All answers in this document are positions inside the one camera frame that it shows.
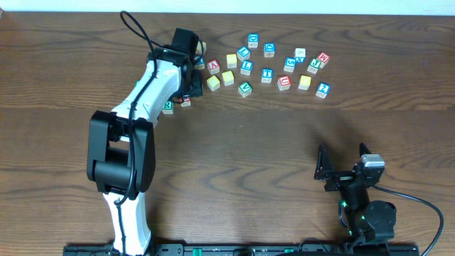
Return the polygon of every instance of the wood grain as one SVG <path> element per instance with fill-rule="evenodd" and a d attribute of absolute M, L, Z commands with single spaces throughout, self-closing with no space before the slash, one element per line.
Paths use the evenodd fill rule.
<path fill-rule="evenodd" d="M 415 16 L 135 14 L 149 35 L 169 43 L 177 26 L 207 42 L 206 59 L 260 34 L 250 77 L 205 90 L 156 127 L 157 166 L 147 192 L 157 238 L 205 242 L 300 242 L 347 235 L 337 193 L 312 179 L 319 143 L 340 169 L 365 142 L 387 163 L 380 185 L 435 203 L 446 216 L 431 255 L 455 245 L 455 20 Z M 277 45 L 273 59 L 262 44 Z M 289 91 L 275 85 L 295 47 L 307 61 Z M 308 58 L 331 55 L 308 92 L 296 89 Z M 144 72 L 147 46 L 118 14 L 5 13 L 0 20 L 0 254 L 60 255 L 69 243 L 114 238 L 107 205 L 85 174 L 88 124 L 95 110 L 121 102 Z M 273 68 L 274 82 L 260 83 Z M 332 85 L 324 100 L 319 82 Z M 436 213 L 370 191 L 398 209 L 396 242 L 423 251 Z"/>

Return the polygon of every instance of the black cable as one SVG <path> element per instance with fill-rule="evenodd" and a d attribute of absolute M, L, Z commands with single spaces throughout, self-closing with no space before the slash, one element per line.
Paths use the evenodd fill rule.
<path fill-rule="evenodd" d="M 323 245 L 323 243 L 318 239 L 318 238 L 305 238 L 305 240 L 303 240 L 300 245 L 298 246 L 298 249 L 299 249 L 299 252 L 302 251 L 302 246 L 304 246 L 304 244 L 306 244 L 308 242 L 308 240 L 315 240 L 317 242 L 319 242 L 319 244 L 322 246 L 322 248 L 326 251 L 326 252 L 329 252 L 327 247 L 325 245 Z"/>
<path fill-rule="evenodd" d="M 344 218 L 343 218 L 343 209 L 344 209 L 343 202 L 344 202 L 343 199 L 340 199 L 339 202 L 338 202 L 338 219 L 340 220 L 341 225 L 344 228 L 347 228 L 348 224 L 346 224 L 346 221 L 344 221 Z"/>
<path fill-rule="evenodd" d="M 442 228 L 444 227 L 444 216 L 442 215 L 442 212 L 435 205 L 433 205 L 432 203 L 427 202 L 427 201 L 425 201 L 423 199 L 417 198 L 415 196 L 410 196 L 410 195 L 407 195 L 407 194 L 404 194 L 404 193 L 391 191 L 389 189 L 381 188 L 381 187 L 378 187 L 376 185 L 371 185 L 371 186 L 373 188 L 376 188 L 379 191 L 382 191 L 382 192 L 391 193 L 392 195 L 402 196 L 402 197 L 404 197 L 406 199 L 410 199 L 410 200 L 413 200 L 413 201 L 416 201 L 416 202 L 419 202 L 419 203 L 423 203 L 426 206 L 429 206 L 431 209 L 433 209 L 433 210 L 435 210 L 437 212 L 437 214 L 439 215 L 439 228 L 438 228 L 438 231 L 437 231 L 436 235 L 433 238 L 433 241 L 428 245 L 428 247 L 425 249 L 425 251 L 421 255 L 421 256 L 426 256 L 428 254 L 428 252 L 434 247 L 434 245 L 438 241 L 439 237 L 441 236 Z"/>
<path fill-rule="evenodd" d="M 193 65 L 195 65 L 196 63 L 198 63 L 200 60 L 202 60 L 202 58 L 204 58 L 204 44 L 202 42 L 201 39 L 199 39 L 199 43 L 200 43 L 200 51 L 201 51 L 201 54 L 199 56 L 199 58 L 197 60 L 194 60 L 193 62 Z"/>
<path fill-rule="evenodd" d="M 132 17 L 132 15 L 129 14 L 127 11 L 121 11 L 121 12 L 120 12 L 120 18 L 121 18 L 121 20 L 123 21 L 123 24 L 124 24 L 127 28 L 129 28 L 130 31 L 132 31 L 132 32 L 135 33 L 138 37 L 144 39 L 145 41 L 150 41 L 150 42 L 153 43 L 155 46 L 158 46 L 158 47 L 163 48 L 163 46 L 161 46 L 159 43 L 150 40 L 150 38 L 149 38 L 148 36 L 145 36 L 144 33 L 142 33 L 142 35 L 141 35 L 139 32 L 137 32 L 136 30 L 134 30 L 134 28 L 132 28 L 132 27 L 127 23 L 127 21 L 125 21 L 123 15 L 122 15 L 122 12 L 124 12 L 124 14 L 126 14 L 131 20 L 135 21 L 135 19 L 134 19 L 134 18 Z"/>
<path fill-rule="evenodd" d="M 142 35 L 140 35 L 137 31 L 135 31 L 124 19 L 123 15 L 127 15 L 133 22 L 136 24 L 137 28 L 141 31 Z M 139 93 L 136 95 L 134 100 L 131 103 L 131 107 L 129 109 L 129 114 L 128 114 L 128 137 L 129 137 L 129 153 L 130 153 L 130 163 L 131 163 L 131 171 L 129 174 L 129 183 L 127 187 L 127 191 L 125 192 L 123 198 L 119 201 L 115 201 L 114 204 L 117 207 L 118 215 L 119 215 L 119 226 L 120 226 L 120 233 L 122 234 L 122 248 L 123 248 L 123 255 L 126 255 L 126 246 L 127 246 L 127 237 L 125 235 L 124 227 L 123 227 L 123 220 L 122 220 L 122 204 L 128 199 L 129 194 L 131 193 L 131 190 L 134 185 L 135 181 L 135 176 L 136 176 L 136 157 L 134 153 L 134 138 L 133 138 L 133 114 L 134 111 L 136 110 L 137 102 L 141 98 L 142 94 L 144 94 L 145 90 L 147 87 L 151 84 L 151 81 L 156 77 L 156 69 L 157 69 L 157 62 L 156 62 L 156 55 L 155 55 L 155 50 L 152 45 L 154 43 L 155 45 L 160 46 L 159 44 L 153 42 L 150 40 L 149 36 L 147 35 L 146 31 L 144 28 L 142 28 L 141 24 L 127 11 L 121 11 L 120 12 L 120 18 L 125 24 L 126 27 L 128 27 L 131 31 L 133 31 L 135 34 L 137 34 L 139 37 L 145 39 L 147 43 L 149 44 L 150 51 L 152 54 L 153 62 L 154 62 L 154 71 L 151 74 L 151 77 L 149 80 L 147 80 L 146 84 L 143 86 L 143 88 L 139 91 Z"/>
<path fill-rule="evenodd" d="M 123 228 L 122 205 L 117 206 L 117 212 L 119 214 L 120 233 L 122 234 L 122 251 L 123 251 L 123 254 L 125 255 L 127 253 L 127 237 L 125 235 L 125 230 Z"/>

